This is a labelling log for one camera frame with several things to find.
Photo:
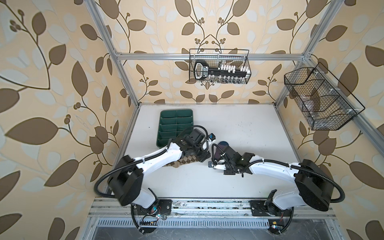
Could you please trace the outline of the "beige brown argyle sock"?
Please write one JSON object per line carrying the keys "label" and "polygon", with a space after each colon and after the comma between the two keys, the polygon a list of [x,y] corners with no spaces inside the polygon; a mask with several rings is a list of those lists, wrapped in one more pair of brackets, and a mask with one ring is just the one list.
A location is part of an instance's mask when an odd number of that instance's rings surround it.
{"label": "beige brown argyle sock", "polygon": [[183,165],[204,161],[205,157],[206,157],[206,154],[204,153],[198,154],[198,155],[185,156],[177,161],[167,164],[166,167],[179,168],[180,166],[183,166]]}

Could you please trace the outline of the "purple sock with yellow cuff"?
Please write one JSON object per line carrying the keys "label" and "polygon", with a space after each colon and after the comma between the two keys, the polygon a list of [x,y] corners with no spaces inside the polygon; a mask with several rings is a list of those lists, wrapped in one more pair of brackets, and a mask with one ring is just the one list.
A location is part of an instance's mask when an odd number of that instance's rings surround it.
{"label": "purple sock with yellow cuff", "polygon": [[221,141],[218,144],[212,144],[212,153],[213,161],[218,161],[221,159],[224,149],[228,147],[229,144],[225,141]]}

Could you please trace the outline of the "green plastic divided tray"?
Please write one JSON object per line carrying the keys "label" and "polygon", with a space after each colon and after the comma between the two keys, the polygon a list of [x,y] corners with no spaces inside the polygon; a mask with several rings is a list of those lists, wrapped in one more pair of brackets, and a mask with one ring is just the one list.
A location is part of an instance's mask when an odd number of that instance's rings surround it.
{"label": "green plastic divided tray", "polygon": [[160,113],[156,146],[163,148],[169,139],[176,138],[182,131],[194,125],[191,109],[163,110]]}

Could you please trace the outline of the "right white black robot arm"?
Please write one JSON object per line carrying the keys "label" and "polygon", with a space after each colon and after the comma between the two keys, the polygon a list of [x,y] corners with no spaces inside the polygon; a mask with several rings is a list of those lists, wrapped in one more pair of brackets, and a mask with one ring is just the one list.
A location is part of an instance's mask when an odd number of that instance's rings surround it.
{"label": "right white black robot arm", "polygon": [[273,189],[264,203],[256,209],[271,216],[280,216],[286,210],[309,206],[326,212],[331,203],[341,203],[346,194],[342,187],[322,171],[314,162],[284,163],[269,160],[252,153],[240,155],[231,147],[212,146],[212,167],[226,175],[252,174],[282,180],[287,186]]}

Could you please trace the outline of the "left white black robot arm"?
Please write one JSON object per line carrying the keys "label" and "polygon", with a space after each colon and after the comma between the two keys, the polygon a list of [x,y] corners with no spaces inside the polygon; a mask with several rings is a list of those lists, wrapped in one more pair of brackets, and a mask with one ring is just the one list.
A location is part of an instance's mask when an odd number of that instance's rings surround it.
{"label": "left white black robot arm", "polygon": [[142,187],[145,177],[160,168],[176,162],[184,157],[196,156],[200,161],[211,157],[209,147],[216,140],[211,133],[206,135],[202,127],[193,126],[191,132],[180,133],[169,140],[165,147],[149,155],[131,159],[126,155],[118,163],[117,171],[108,178],[108,185],[121,206],[139,205],[144,209],[155,209],[158,205],[157,196]]}

